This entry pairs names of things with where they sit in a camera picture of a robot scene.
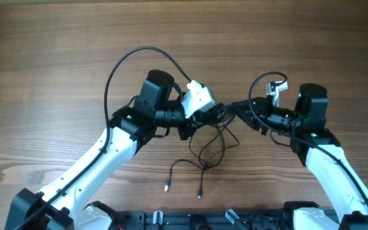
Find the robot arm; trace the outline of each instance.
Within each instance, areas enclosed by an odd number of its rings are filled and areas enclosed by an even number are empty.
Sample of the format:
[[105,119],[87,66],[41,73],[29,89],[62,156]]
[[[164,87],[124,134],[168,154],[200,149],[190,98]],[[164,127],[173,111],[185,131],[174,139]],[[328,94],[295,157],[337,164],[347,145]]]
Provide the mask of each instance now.
[[[130,134],[115,127],[111,129],[109,144],[106,152],[84,175],[77,180],[65,193],[56,199],[52,206],[57,210],[67,208],[69,217],[78,223],[78,216],[85,208],[93,194],[102,186],[104,181],[122,164],[129,161],[136,153],[137,141],[130,138]],[[99,140],[75,164],[52,183],[42,187],[42,199],[48,201],[58,189],[62,189],[71,179],[79,174],[94,159],[106,138],[106,130]]]
[[[368,197],[368,189],[349,165],[349,162],[344,156],[343,149],[334,144],[320,147],[339,159],[349,169]],[[359,194],[356,186],[354,186],[347,173],[337,165],[334,160],[318,149],[309,148],[306,166],[308,170],[315,175],[325,190],[336,211],[342,229],[346,224],[353,224],[350,223],[353,221],[351,220],[353,217],[357,219],[357,222],[359,222],[359,220],[363,221],[360,225],[357,225],[361,227],[359,229],[368,227],[368,220],[364,218],[368,216],[368,207],[365,205],[365,201],[362,199],[362,196]],[[315,207],[303,207],[294,210],[293,227],[296,230],[340,229],[339,224],[326,217],[323,210]]]
[[[181,90],[178,90],[178,99],[169,101],[172,88],[176,88],[174,84],[173,77],[168,73],[160,70],[150,71],[133,108],[122,107],[109,119],[111,130],[104,154],[66,190],[65,194],[52,202],[24,229],[108,229],[112,223],[111,216],[99,208],[86,207],[86,204],[119,166],[130,160],[141,147],[155,137],[158,127],[176,127],[180,139],[187,140],[198,128],[219,122],[210,111],[212,107],[221,105],[216,105],[213,93],[208,88],[192,81],[187,85],[190,90],[188,93],[183,95]],[[279,85],[271,82],[266,87],[269,90],[266,98],[253,98],[251,109],[256,117],[251,115],[248,101],[234,102],[230,107],[248,126],[254,130],[261,129],[263,135],[266,135],[268,129],[261,122],[280,132],[323,147],[349,169],[368,197],[367,188],[348,164],[340,143],[325,129],[328,102],[326,89],[315,84],[302,85],[295,110],[291,111],[278,107],[279,92],[287,86],[286,82]],[[18,193],[12,201],[5,229],[14,229],[72,181],[98,155],[105,138],[106,130],[67,172],[41,188],[37,194],[26,189]],[[317,148],[294,140],[291,140],[291,148],[301,163],[319,180],[336,210],[339,221],[342,224],[350,224],[353,220],[356,222],[362,219],[368,225],[368,207],[341,166]],[[286,208],[291,214],[287,217],[290,227],[294,229],[340,229],[318,206],[305,203]],[[354,211],[358,211],[362,216],[353,218]]]

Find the black cable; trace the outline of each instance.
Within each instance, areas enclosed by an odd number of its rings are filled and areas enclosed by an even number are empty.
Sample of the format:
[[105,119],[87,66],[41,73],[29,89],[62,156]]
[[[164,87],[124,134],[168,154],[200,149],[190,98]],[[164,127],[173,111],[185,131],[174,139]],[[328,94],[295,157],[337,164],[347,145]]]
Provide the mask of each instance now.
[[281,142],[276,141],[275,138],[273,138],[272,132],[273,131],[271,130],[271,132],[269,133],[269,136],[271,137],[272,141],[275,144],[278,144],[278,145],[281,145],[281,146],[286,146],[286,147],[291,147],[289,144],[284,144],[284,143],[281,143]]
[[132,102],[137,101],[137,99],[139,99],[139,95],[133,96],[132,99],[130,99],[130,101],[126,105],[122,106],[122,108],[120,108],[120,109],[124,109],[125,107],[129,107],[132,104]]
[[[225,109],[229,112],[229,109],[230,109],[230,105],[228,105]],[[221,112],[221,115],[219,116],[219,118],[221,119],[221,123],[223,124],[222,126],[219,126],[219,123],[218,122],[215,122],[214,124],[210,124],[212,127],[215,127],[216,129],[217,129],[217,131],[218,131],[218,134],[212,139],[212,140],[210,140],[202,149],[201,149],[201,151],[199,152],[199,154],[198,155],[196,155],[195,153],[194,153],[194,151],[192,150],[192,148],[191,148],[191,143],[192,143],[192,140],[193,140],[193,137],[194,136],[192,136],[191,138],[190,138],[190,142],[189,142],[189,144],[188,144],[188,148],[189,148],[189,150],[190,150],[190,152],[191,152],[191,154],[193,154],[195,157],[197,157],[197,159],[198,159],[198,162],[199,162],[199,164],[201,165],[201,166],[199,166],[198,164],[196,164],[196,163],[194,163],[193,161],[191,161],[191,160],[186,160],[186,159],[179,159],[179,160],[176,160],[172,165],[171,165],[171,167],[170,167],[170,173],[169,173],[169,177],[168,177],[168,179],[167,179],[167,182],[165,183],[165,191],[167,191],[168,189],[169,189],[169,187],[170,187],[170,185],[171,185],[171,179],[172,179],[172,174],[173,174],[173,167],[174,167],[174,165],[176,164],[176,163],[178,163],[178,162],[188,162],[188,163],[190,163],[190,164],[193,164],[193,165],[195,165],[196,167],[198,167],[200,170],[201,170],[201,181],[200,181],[200,187],[199,187],[199,191],[198,191],[198,198],[201,198],[201,196],[202,196],[202,193],[203,193],[203,178],[204,178],[204,173],[205,173],[205,171],[208,171],[209,169],[211,169],[211,168],[214,168],[214,167],[216,167],[216,166],[218,166],[220,163],[221,163],[221,161],[222,161],[222,159],[224,158],[224,155],[225,155],[225,150],[228,150],[229,148],[233,148],[233,147],[235,147],[235,146],[237,146],[237,145],[239,145],[240,144],[240,142],[239,142],[239,140],[235,137],[235,135],[228,129],[228,125],[230,124],[230,123],[232,123],[233,122],[233,120],[234,120],[234,118],[235,118],[235,114],[232,114],[232,113],[230,113],[231,115],[230,115],[230,117],[228,118],[228,119],[224,119],[224,115],[223,115],[223,113],[224,113],[224,110],[223,109],[219,109],[219,111]],[[224,140],[224,136],[223,136],[223,134],[222,134],[222,132],[224,131],[224,130],[227,130],[230,134],[231,134],[231,136],[236,140],[236,144],[234,144],[234,145],[232,145],[232,146],[228,146],[228,147],[226,147],[225,146],[225,140]],[[218,152],[216,152],[216,153],[214,153],[212,156],[210,156],[207,160],[204,160],[204,159],[202,159],[201,158],[201,155],[203,154],[203,151],[211,144],[211,143],[213,143],[218,137],[221,137],[221,143],[222,143],[222,150],[221,151],[218,151]],[[215,163],[215,164],[210,164],[210,160],[213,158],[213,157],[215,157],[218,153],[221,153],[221,156],[220,156],[220,158],[218,159],[218,161],[217,161],[217,163]]]
[[259,117],[256,115],[256,113],[254,112],[254,110],[252,109],[252,90],[254,89],[255,85],[264,77],[268,76],[268,75],[280,75],[282,76],[285,80],[282,81],[281,83],[279,84],[283,84],[284,82],[286,82],[288,80],[288,78],[286,77],[285,74],[283,73],[280,73],[280,72],[268,72],[268,73],[264,73],[262,74],[261,76],[259,76],[251,85],[250,89],[249,89],[249,94],[248,94],[248,106],[249,106],[249,109],[251,111],[251,113],[254,115],[254,117],[260,122],[260,124],[262,124],[262,126],[266,127],[267,129],[269,130],[272,130],[274,131],[275,133],[279,134],[279,135],[283,135],[285,137],[288,137],[292,140],[295,140],[295,141],[298,141],[300,143],[303,143],[303,144],[306,144],[312,148],[316,148],[320,151],[322,151],[324,154],[326,154],[328,157],[330,157],[331,159],[333,159],[337,165],[339,165],[344,172],[346,172],[346,174],[349,176],[350,180],[353,182],[353,184],[356,186],[357,190],[358,190],[358,193],[362,196],[362,199],[364,200],[366,206],[368,207],[368,197],[364,194],[364,191],[362,190],[362,188],[360,187],[360,185],[358,184],[357,180],[354,178],[354,176],[350,173],[349,169],[344,166],[344,164],[339,160],[337,159],[335,156],[333,156],[331,153],[329,153],[328,151],[326,151],[325,149],[323,149],[322,147],[319,147],[315,144],[312,144],[310,142],[307,142],[303,139],[300,139],[300,138],[297,138],[297,137],[294,137],[294,136],[291,136],[291,135],[288,135],[288,134],[285,134],[284,132],[281,132],[281,131],[278,131],[272,127],[270,127],[269,125],[267,125],[266,123],[264,123],[261,119],[259,119]]
[[[109,113],[107,112],[107,92],[109,90],[109,84],[112,80],[112,77],[114,75],[114,72],[119,67],[119,65],[131,54],[134,52],[137,52],[139,50],[154,50],[161,54],[163,54],[166,58],[168,58],[176,67],[177,69],[184,75],[184,77],[191,82],[191,78],[184,72],[184,70],[179,66],[179,64],[166,52],[164,52],[161,49],[155,48],[155,47],[138,47],[135,49],[132,49],[131,51],[127,52],[113,67],[112,72],[110,73],[109,77],[107,78],[106,86],[105,86],[105,93],[104,93],[104,113],[105,113],[105,124],[106,124],[106,140],[103,144],[103,147],[100,149],[99,154],[78,174],[76,177],[74,177],[69,183],[67,183],[59,192],[57,192],[53,197],[51,197],[45,204],[43,204],[40,208],[38,208],[36,211],[34,211],[30,216],[28,216],[22,223],[15,228],[15,230],[20,229],[24,227],[29,221],[31,221],[33,218],[35,218],[38,214],[40,214],[43,210],[45,210],[50,204],[52,204],[58,197],[63,195],[66,190],[68,190],[86,171],[88,171],[92,165],[94,165],[97,160],[102,156],[103,152],[106,150],[107,145],[109,143],[109,136],[110,136],[110,124],[109,124]],[[134,100],[134,97],[131,99],[128,105],[132,103]]]
[[164,135],[154,135],[155,138],[163,138],[163,137],[167,137],[170,133],[170,128],[166,128],[165,134]]
[[181,91],[180,86],[179,86],[176,82],[174,82],[174,83],[172,84],[172,87],[177,91],[178,96],[179,96],[179,98],[180,98],[180,102],[181,102],[181,100],[183,99],[183,92]]

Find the wooden table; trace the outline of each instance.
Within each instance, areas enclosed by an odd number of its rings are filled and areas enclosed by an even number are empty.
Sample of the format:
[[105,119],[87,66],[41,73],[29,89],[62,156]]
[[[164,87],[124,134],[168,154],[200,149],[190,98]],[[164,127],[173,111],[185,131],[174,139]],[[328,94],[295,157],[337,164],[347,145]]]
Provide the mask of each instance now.
[[[150,45],[176,58],[191,78],[228,104],[245,100],[252,81],[268,71],[289,76],[280,104],[293,109],[299,86],[328,90],[326,126],[368,187],[368,3],[324,1],[176,1],[0,6],[0,228],[13,196],[33,192],[67,170],[103,132],[103,91],[116,61]],[[143,51],[116,72],[113,112],[139,93],[151,69],[186,80],[162,55]],[[264,95],[260,84],[255,95]],[[308,200],[330,207],[323,189],[296,154],[236,119],[241,144],[204,176],[170,165],[191,158],[175,130],[153,139],[92,198],[115,210],[278,208]],[[195,135],[200,150],[215,135]],[[234,141],[226,134],[228,144]],[[215,143],[208,153],[220,148]]]

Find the cable connector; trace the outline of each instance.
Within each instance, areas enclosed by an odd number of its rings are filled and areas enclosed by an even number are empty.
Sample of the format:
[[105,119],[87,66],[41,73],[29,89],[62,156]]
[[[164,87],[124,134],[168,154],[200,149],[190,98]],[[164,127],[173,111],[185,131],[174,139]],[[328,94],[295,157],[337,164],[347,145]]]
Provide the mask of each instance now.
[[198,190],[198,199],[201,199],[201,196],[203,195],[203,188],[199,188]]
[[171,183],[171,176],[169,176],[169,179],[165,182],[164,191],[168,191],[170,189],[170,183]]

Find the tangled cable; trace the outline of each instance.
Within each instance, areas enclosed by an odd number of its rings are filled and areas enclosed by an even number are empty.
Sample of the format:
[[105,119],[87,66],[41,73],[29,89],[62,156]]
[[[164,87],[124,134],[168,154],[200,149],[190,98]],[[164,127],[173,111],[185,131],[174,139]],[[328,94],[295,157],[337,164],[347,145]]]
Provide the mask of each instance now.
[[[198,164],[191,161],[191,160],[187,160],[187,159],[178,159],[176,160],[170,167],[170,174],[169,177],[167,179],[167,182],[165,183],[165,191],[169,190],[169,187],[171,185],[171,178],[173,175],[173,167],[178,163],[178,162],[187,162],[190,163],[196,167],[198,167],[201,170],[201,182],[200,182],[200,187],[199,187],[199,191],[198,191],[198,198],[200,199],[201,196],[203,195],[203,178],[204,178],[204,173],[205,171],[208,171],[216,166],[218,166],[222,159],[224,158],[225,155],[225,150],[228,150],[229,148],[233,148],[237,145],[240,144],[239,140],[234,136],[234,134],[228,129],[228,125],[230,123],[232,123],[235,119],[236,114],[232,112],[232,107],[231,105],[223,105],[223,104],[218,104],[216,105],[212,111],[211,111],[211,115],[215,118],[213,121],[209,122],[209,123],[205,123],[204,125],[209,125],[211,127],[214,127],[217,129],[218,134],[212,139],[210,140],[202,149],[201,151],[198,153],[198,155],[192,150],[191,148],[191,143],[192,140],[194,138],[194,136],[192,136],[190,138],[190,142],[188,144],[188,148],[191,152],[191,154],[193,154],[197,159],[198,159]],[[225,140],[224,140],[224,136],[222,134],[222,132],[224,130],[227,130],[229,132],[229,134],[231,134],[231,136],[234,138],[234,140],[236,140],[236,144],[232,145],[232,146],[228,146],[226,147],[225,145]],[[209,158],[207,158],[206,160],[201,158],[201,155],[203,154],[204,150],[210,145],[212,144],[215,140],[217,140],[217,138],[220,137],[221,138],[221,143],[222,143],[222,149],[221,151],[218,151],[216,153],[214,153],[212,156],[210,156]],[[218,159],[217,163],[212,164],[211,160],[217,156],[219,153],[220,154],[220,158]]]

